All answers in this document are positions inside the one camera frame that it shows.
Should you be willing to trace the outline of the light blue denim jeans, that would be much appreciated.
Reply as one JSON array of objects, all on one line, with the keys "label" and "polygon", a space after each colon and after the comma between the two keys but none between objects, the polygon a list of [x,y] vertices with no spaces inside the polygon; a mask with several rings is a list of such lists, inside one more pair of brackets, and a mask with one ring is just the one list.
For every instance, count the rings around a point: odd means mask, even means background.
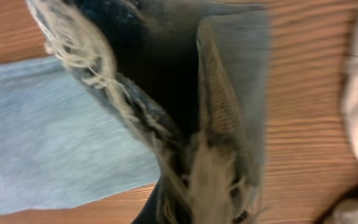
[{"label": "light blue denim jeans", "polygon": [[45,59],[0,65],[0,215],[160,180],[159,223],[262,211],[269,22],[260,4],[28,1]]}]

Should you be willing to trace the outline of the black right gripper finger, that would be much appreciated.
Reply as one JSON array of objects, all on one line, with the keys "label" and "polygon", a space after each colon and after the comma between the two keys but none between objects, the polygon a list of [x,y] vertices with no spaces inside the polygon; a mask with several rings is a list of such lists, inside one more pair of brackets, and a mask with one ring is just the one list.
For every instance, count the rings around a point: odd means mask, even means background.
[{"label": "black right gripper finger", "polygon": [[150,197],[146,201],[142,210],[132,221],[131,224],[159,224],[157,220],[157,204],[158,204],[158,192],[160,189],[160,180],[157,181]]}]

